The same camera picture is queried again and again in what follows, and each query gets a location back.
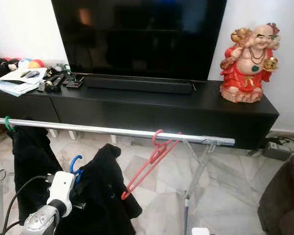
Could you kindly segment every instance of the clothes drying rack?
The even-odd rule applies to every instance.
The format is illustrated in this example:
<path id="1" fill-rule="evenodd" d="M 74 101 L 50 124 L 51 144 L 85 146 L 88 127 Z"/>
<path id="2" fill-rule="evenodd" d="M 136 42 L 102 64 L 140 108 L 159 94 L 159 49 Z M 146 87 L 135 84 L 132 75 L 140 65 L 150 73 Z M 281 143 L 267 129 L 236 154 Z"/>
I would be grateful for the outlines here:
<path id="1" fill-rule="evenodd" d="M 0 118 L 0 124 L 5 124 L 5 119 Z M 68 131 L 81 131 L 81 132 L 92 132 L 110 135 L 120 135 L 120 136 L 131 136 L 131 137 L 142 137 L 142 138 L 152 138 L 155 132 L 151 131 L 139 131 L 139 130 L 128 130 L 128 129 L 118 129 L 118 128 L 107 128 L 107 127 L 96 127 L 96 126 L 84 126 L 84 125 L 73 125 L 55 122 L 43 122 L 43 121 L 32 121 L 32 120 L 21 120 L 21 119 L 9 119 L 10 125 L 16 126 L 33 126 L 33 127 L 43 127 L 47 129 L 56 130 L 68 130 Z M 215 147 L 218 145 L 233 146 L 235 144 L 234 139 L 219 138 L 211 136 L 193 136 L 193 135 L 183 135 L 183 134 L 170 134 L 170 133 L 160 133 L 157 136 L 158 139 L 163 140 L 176 140 L 183 142 L 191 152 L 191 155 L 198 162 L 198 167 L 194 173 L 194 177 L 190 183 L 188 190 L 184 194 L 184 235 L 187 234 L 187 221 L 188 221 L 188 209 L 189 201 L 194 192 L 194 189 L 203 174 L 207 163 L 209 162 L 209 156 L 214 151 Z M 207 145 L 205 151 L 201 156 L 198 156 L 191 146 L 190 142 L 200 143 Z M 4 214 L 3 214 L 3 181 L 6 177 L 6 171 L 4 169 L 0 170 L 0 232 L 3 228 Z"/>

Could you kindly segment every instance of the green hanger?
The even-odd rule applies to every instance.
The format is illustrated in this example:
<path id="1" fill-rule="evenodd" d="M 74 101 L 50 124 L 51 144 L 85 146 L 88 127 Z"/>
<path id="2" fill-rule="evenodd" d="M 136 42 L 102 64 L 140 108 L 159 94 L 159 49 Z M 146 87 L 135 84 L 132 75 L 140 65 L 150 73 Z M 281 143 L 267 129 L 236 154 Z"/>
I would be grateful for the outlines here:
<path id="1" fill-rule="evenodd" d="M 10 118 L 11 118 L 10 116 L 5 116 L 5 118 L 4 118 L 5 127 L 6 127 L 9 131 L 15 131 L 14 127 L 11 127 L 11 126 L 9 125 L 9 119 L 10 119 Z"/>

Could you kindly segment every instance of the red robe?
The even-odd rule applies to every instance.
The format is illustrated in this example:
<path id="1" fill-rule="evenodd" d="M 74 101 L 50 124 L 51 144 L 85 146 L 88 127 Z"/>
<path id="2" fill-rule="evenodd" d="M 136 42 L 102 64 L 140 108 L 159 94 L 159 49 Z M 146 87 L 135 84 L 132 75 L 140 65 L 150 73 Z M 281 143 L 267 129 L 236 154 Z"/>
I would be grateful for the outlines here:
<path id="1" fill-rule="evenodd" d="M 236 47 L 230 47 L 225 52 L 225 57 L 231 57 L 231 52 Z M 266 49 L 266 53 L 268 58 L 273 56 L 271 49 Z M 224 75 L 224 83 L 223 86 L 226 87 L 237 87 L 241 91 L 250 92 L 255 88 L 262 88 L 261 81 L 264 80 L 265 82 L 269 82 L 269 78 L 271 76 L 271 72 L 267 72 L 262 70 L 261 72 L 254 74 L 254 75 L 245 75 L 238 71 L 236 68 L 237 62 L 234 62 L 230 68 L 227 70 L 223 70 L 221 75 Z"/>

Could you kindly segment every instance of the red hanger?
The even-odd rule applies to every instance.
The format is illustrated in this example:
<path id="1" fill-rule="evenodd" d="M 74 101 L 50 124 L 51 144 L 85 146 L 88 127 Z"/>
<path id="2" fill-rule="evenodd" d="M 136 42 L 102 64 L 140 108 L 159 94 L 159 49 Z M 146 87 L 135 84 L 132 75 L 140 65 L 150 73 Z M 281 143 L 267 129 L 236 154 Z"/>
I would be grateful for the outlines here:
<path id="1" fill-rule="evenodd" d="M 168 148 L 168 145 L 173 140 L 168 140 L 167 142 L 164 142 L 164 143 L 158 143 L 156 141 L 157 135 L 162 132 L 163 132 L 163 130 L 158 130 L 153 135 L 152 143 L 153 143 L 153 145 L 156 146 L 156 148 L 152 152 L 149 160 L 142 166 L 142 168 L 136 173 L 136 175 L 131 180 L 131 182 L 129 182 L 129 184 L 127 185 L 127 187 L 126 187 L 127 191 L 124 191 L 122 193 L 122 196 L 121 196 L 122 200 L 125 200 L 134 191 L 134 189 L 149 175 L 149 173 L 158 165 L 158 163 L 176 146 L 177 143 L 179 143 L 179 141 L 175 141 L 169 148 Z M 152 167 L 138 180 L 138 182 L 134 186 L 132 186 L 134 181 L 136 181 L 138 176 L 143 172 L 143 170 L 149 164 L 152 165 Z"/>

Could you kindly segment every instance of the brown chair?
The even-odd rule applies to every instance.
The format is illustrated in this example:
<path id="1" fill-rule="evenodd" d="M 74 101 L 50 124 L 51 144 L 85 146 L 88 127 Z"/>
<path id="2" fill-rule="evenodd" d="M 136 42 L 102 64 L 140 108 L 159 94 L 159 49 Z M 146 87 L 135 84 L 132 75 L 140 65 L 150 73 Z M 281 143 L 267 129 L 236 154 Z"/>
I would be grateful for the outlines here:
<path id="1" fill-rule="evenodd" d="M 259 202 L 258 216 L 269 235 L 294 235 L 294 156 L 268 184 Z"/>

